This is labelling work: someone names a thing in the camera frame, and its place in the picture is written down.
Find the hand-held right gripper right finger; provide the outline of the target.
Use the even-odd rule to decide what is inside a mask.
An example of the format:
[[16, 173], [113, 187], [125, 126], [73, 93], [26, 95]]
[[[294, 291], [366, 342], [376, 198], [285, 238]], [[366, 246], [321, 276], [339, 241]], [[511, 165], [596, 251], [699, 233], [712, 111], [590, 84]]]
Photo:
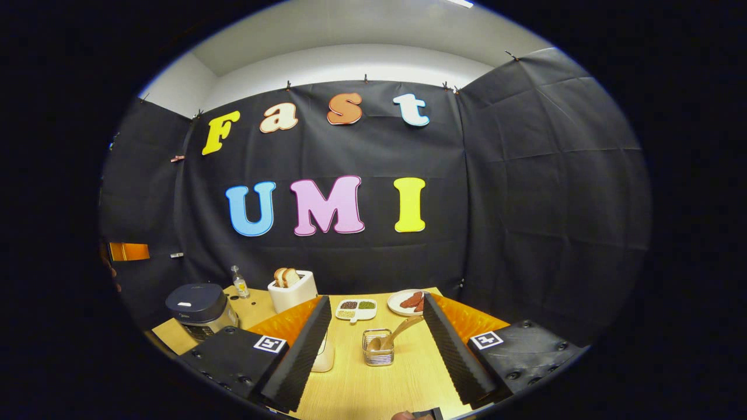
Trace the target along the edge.
[[461, 402], [473, 409], [538, 388], [584, 353], [534, 321], [508, 325], [434, 293], [424, 297], [424, 319]]

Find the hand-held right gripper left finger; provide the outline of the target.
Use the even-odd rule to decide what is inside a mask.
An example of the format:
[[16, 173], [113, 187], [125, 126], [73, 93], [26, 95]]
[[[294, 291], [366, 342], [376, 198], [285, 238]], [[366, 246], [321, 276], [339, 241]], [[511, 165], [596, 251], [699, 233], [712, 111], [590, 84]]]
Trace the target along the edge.
[[225, 327], [178, 363], [242, 401], [297, 411], [330, 320], [329, 297], [320, 295], [248, 331]]

